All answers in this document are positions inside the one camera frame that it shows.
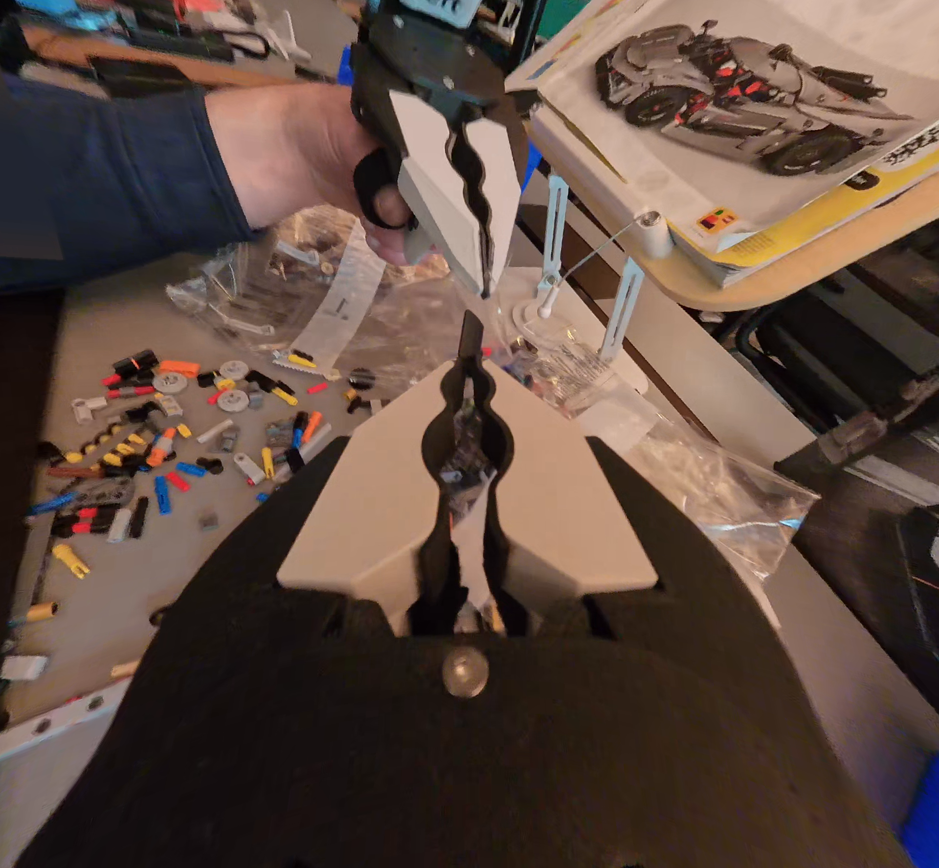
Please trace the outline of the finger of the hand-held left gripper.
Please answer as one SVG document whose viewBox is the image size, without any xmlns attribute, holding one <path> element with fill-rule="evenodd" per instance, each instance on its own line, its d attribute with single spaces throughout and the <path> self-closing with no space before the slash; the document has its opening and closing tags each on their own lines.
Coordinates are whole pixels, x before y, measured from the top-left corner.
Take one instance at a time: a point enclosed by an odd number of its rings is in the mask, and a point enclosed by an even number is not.
<svg viewBox="0 0 939 868">
<path fill-rule="evenodd" d="M 466 124 L 464 132 L 482 166 L 477 188 L 487 205 L 487 217 L 480 220 L 486 242 L 483 293 L 492 294 L 507 262 L 521 188 L 508 130 L 503 124 L 481 118 Z"/>
<path fill-rule="evenodd" d="M 435 249 L 471 293 L 487 296 L 487 229 L 469 205 L 466 179 L 448 157 L 450 127 L 414 93 L 391 90 L 389 97 L 405 148 L 397 185 L 417 221 L 405 235 L 407 262 L 416 264 Z"/>
</svg>

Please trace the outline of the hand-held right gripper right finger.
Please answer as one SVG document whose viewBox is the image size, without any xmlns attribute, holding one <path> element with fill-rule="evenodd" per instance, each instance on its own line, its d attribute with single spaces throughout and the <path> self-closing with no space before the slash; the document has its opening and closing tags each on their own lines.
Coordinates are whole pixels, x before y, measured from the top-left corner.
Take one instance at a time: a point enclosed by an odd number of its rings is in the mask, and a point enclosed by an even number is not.
<svg viewBox="0 0 939 868">
<path fill-rule="evenodd" d="M 481 557 L 505 632 L 531 634 L 562 601 L 654 589 L 656 569 L 581 427 L 492 361 L 482 368 L 504 456 Z"/>
</svg>

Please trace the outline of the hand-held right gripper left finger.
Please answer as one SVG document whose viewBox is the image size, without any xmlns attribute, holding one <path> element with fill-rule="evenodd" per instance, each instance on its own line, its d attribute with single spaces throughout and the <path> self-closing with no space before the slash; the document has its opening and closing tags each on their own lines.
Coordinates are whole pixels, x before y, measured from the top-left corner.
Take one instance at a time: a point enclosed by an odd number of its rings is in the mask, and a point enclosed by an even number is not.
<svg viewBox="0 0 939 868">
<path fill-rule="evenodd" d="M 425 462 L 431 423 L 452 415 L 444 362 L 345 443 L 282 566 L 285 589 L 378 604 L 393 631 L 449 636 L 465 600 L 448 506 Z"/>
</svg>

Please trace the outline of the person's left forearm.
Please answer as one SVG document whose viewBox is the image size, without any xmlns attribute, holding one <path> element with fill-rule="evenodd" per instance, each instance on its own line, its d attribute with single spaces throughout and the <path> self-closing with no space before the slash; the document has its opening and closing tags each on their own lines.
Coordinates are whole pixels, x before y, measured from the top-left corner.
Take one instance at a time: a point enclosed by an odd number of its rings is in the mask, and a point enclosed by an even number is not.
<svg viewBox="0 0 939 868">
<path fill-rule="evenodd" d="M 255 241 L 202 89 L 99 99 L 2 74 L 2 295 Z"/>
</svg>

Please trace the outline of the pile of loose lego pieces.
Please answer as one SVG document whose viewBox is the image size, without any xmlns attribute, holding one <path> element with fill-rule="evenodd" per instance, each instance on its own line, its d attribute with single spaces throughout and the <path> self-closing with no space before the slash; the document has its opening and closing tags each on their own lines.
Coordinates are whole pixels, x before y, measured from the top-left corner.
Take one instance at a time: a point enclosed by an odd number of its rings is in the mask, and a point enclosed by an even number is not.
<svg viewBox="0 0 939 868">
<path fill-rule="evenodd" d="M 326 443 L 387 403 L 371 370 L 317 367 L 306 352 L 193 362 L 151 350 L 113 365 L 95 394 L 71 402 L 75 428 L 43 437 L 15 616 L 37 623 L 65 596 L 46 592 L 50 572 L 73 581 L 97 572 L 97 549 L 125 550 L 150 525 L 212 533 L 238 507 L 260 506 Z"/>
</svg>

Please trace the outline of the long light grey lego beam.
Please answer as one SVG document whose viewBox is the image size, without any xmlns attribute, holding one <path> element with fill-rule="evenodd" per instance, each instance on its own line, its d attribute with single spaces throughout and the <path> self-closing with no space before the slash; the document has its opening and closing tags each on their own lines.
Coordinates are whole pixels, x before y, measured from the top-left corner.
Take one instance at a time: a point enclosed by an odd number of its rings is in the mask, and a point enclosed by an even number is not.
<svg viewBox="0 0 939 868">
<path fill-rule="evenodd" d="M 70 700 L 28 720 L 20 721 L 1 733 L 1 761 L 34 749 L 44 741 L 62 736 L 70 729 L 113 713 L 123 700 L 132 676 L 115 680 L 101 690 Z"/>
</svg>

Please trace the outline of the person's left hand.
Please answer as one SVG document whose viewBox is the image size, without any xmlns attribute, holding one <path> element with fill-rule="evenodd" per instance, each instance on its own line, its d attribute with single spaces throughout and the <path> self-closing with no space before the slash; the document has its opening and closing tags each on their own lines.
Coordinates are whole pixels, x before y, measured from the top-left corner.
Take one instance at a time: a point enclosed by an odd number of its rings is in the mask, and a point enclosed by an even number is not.
<svg viewBox="0 0 939 868">
<path fill-rule="evenodd" d="M 380 143 L 354 117 L 349 88 L 305 83 L 220 89 L 207 95 L 205 111 L 252 229 L 332 205 L 358 217 L 377 256 L 407 264 L 402 226 L 411 212 L 396 185 L 382 187 L 373 202 L 386 227 L 369 220 L 358 203 L 354 171 Z"/>
</svg>

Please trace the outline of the clear bag with warning print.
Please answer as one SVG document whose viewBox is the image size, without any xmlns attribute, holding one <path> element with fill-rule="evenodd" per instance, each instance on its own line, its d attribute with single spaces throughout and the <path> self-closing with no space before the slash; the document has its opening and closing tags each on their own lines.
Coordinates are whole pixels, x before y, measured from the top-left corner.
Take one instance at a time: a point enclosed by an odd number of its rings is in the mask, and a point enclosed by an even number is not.
<svg viewBox="0 0 939 868">
<path fill-rule="evenodd" d="M 562 284 L 549 317 L 538 314 L 546 298 L 537 290 L 536 268 L 510 268 L 487 308 L 486 346 L 501 369 L 556 410 L 577 415 L 596 401 L 628 389 L 646 395 L 649 381 L 620 349 L 601 357 L 603 317 L 568 284 Z"/>
</svg>

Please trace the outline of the green container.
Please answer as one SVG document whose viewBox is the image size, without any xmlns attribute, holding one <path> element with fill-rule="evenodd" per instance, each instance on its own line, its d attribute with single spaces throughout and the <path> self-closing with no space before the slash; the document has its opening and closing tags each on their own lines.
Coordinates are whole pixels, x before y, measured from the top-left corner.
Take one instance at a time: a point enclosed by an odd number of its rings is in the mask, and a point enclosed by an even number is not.
<svg viewBox="0 0 939 868">
<path fill-rule="evenodd" d="M 580 12 L 584 3 L 583 0 L 546 0 L 536 38 L 546 41 L 555 36 Z"/>
</svg>

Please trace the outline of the torn open clear bag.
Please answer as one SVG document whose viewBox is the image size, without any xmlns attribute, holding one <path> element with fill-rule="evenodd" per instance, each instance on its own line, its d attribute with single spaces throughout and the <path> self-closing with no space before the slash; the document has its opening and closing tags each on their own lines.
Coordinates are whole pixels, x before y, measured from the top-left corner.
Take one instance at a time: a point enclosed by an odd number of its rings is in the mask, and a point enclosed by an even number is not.
<svg viewBox="0 0 939 868">
<path fill-rule="evenodd" d="M 358 218 L 332 206 L 218 250 L 165 290 L 183 314 L 244 350 L 309 373 L 365 369 L 394 388 L 452 357 L 464 307 L 441 257 L 386 264 Z"/>
</svg>

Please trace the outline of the clear bag with number strip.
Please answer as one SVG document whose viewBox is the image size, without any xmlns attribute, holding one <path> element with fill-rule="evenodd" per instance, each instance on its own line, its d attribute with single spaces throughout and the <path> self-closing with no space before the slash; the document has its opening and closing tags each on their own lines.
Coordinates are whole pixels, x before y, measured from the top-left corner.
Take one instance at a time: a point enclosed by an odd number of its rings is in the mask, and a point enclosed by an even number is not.
<svg viewBox="0 0 939 868">
<path fill-rule="evenodd" d="M 660 418 L 626 460 L 759 583 L 820 496 L 791 479 Z"/>
</svg>

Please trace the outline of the wooden background desk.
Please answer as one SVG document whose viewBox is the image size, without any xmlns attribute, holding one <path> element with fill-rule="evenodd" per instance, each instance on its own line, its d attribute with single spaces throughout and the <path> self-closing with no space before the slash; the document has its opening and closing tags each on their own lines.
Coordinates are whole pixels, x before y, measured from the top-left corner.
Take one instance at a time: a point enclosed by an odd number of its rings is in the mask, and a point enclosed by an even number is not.
<svg viewBox="0 0 939 868">
<path fill-rule="evenodd" d="M 109 60 L 172 65 L 198 85 L 265 86 L 282 85 L 297 79 L 334 80 L 345 46 L 357 32 L 358 12 L 364 0 L 257 0 L 272 25 L 285 29 L 283 13 L 288 13 L 297 46 L 309 54 L 295 64 L 276 54 L 260 61 L 237 56 L 230 63 L 166 52 L 147 51 L 127 43 L 117 35 L 85 33 L 62 28 L 36 15 L 18 17 L 25 42 L 45 64 L 62 66 L 82 74 L 92 71 L 92 60 Z"/>
</svg>

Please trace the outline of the wooden book stand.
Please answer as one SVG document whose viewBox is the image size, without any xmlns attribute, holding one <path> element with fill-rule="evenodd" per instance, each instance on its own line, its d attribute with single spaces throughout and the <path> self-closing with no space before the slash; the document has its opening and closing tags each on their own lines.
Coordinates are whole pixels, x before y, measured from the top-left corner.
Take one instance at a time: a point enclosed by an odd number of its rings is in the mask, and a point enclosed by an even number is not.
<svg viewBox="0 0 939 868">
<path fill-rule="evenodd" d="M 600 247 L 630 215 L 626 185 L 593 156 L 562 117 L 542 103 L 533 106 L 526 130 L 552 173 L 565 181 L 574 195 L 566 223 L 590 247 Z M 633 259 L 647 280 L 685 308 L 723 312 L 757 309 L 795 294 L 937 220 L 937 181 L 937 174 L 930 175 L 891 201 L 724 289 L 708 280 L 684 251 L 675 249 L 662 259 L 648 258 L 636 228 L 628 229 L 621 248 L 613 245 L 602 258 L 618 273 L 628 259 Z"/>
</svg>

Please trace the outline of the printed car picture sheet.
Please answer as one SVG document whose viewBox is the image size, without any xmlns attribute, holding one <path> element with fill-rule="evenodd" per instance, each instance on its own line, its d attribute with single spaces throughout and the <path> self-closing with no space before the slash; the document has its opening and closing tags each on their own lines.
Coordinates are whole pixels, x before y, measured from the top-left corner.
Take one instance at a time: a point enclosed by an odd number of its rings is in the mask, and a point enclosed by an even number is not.
<svg viewBox="0 0 939 868">
<path fill-rule="evenodd" d="M 938 0 L 591 0 L 506 81 L 713 252 L 938 116 Z"/>
</svg>

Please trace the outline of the black metal frame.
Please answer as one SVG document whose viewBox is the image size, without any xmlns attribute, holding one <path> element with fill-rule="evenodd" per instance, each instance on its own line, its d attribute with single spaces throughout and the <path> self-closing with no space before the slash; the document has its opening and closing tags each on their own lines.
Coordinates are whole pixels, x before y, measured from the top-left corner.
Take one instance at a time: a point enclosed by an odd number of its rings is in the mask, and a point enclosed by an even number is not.
<svg viewBox="0 0 939 868">
<path fill-rule="evenodd" d="M 888 248 L 713 337 L 818 434 L 935 371 L 937 322 L 937 264 Z"/>
</svg>

